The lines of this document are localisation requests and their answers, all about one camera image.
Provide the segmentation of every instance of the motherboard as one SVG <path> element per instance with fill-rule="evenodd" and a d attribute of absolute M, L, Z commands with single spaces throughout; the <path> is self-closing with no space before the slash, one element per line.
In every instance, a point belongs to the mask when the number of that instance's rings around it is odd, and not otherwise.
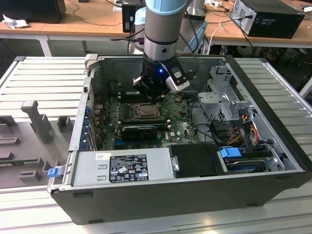
<path fill-rule="evenodd" d="M 101 150 L 199 143 L 189 118 L 189 100 L 180 96 L 167 95 L 162 102 L 155 104 L 128 103 L 111 97 L 97 105 L 95 111 L 97 141 Z"/>

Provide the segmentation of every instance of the white paper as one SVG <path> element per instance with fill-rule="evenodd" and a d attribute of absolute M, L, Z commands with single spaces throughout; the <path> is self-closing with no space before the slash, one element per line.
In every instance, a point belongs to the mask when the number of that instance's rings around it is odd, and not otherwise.
<path fill-rule="evenodd" d="M 111 153 L 96 154 L 96 160 L 109 160 Z"/>
<path fill-rule="evenodd" d="M 5 16 L 4 14 L 3 14 L 2 23 L 4 23 L 9 28 L 13 28 L 13 29 L 29 26 L 29 24 L 23 19 L 20 19 L 20 20 L 11 19 Z"/>
<path fill-rule="evenodd" d="M 114 6 L 113 11 L 122 11 L 121 7 Z"/>

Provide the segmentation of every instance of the power supply label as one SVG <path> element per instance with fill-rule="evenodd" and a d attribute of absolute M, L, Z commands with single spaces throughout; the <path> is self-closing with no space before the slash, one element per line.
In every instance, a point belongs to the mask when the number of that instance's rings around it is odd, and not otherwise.
<path fill-rule="evenodd" d="M 148 180 L 146 155 L 111 156 L 109 165 L 111 183 Z"/>

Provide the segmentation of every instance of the blue drive bracket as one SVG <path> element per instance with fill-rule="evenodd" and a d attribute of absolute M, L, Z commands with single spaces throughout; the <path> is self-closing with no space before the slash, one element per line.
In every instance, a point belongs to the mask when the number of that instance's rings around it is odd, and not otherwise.
<path fill-rule="evenodd" d="M 240 153 L 238 148 L 223 148 L 220 150 L 220 153 L 223 158 L 225 157 L 242 157 L 242 154 Z"/>

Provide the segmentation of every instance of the black computer tower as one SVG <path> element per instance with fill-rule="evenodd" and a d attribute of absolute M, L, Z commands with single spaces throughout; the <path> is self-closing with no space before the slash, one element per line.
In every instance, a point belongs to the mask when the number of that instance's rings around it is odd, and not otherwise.
<path fill-rule="evenodd" d="M 2 0 L 0 19 L 5 16 L 28 22 L 59 23 L 66 11 L 64 0 Z"/>
<path fill-rule="evenodd" d="M 231 18 L 249 37 L 291 39 L 304 13 L 279 0 L 236 0 Z"/>

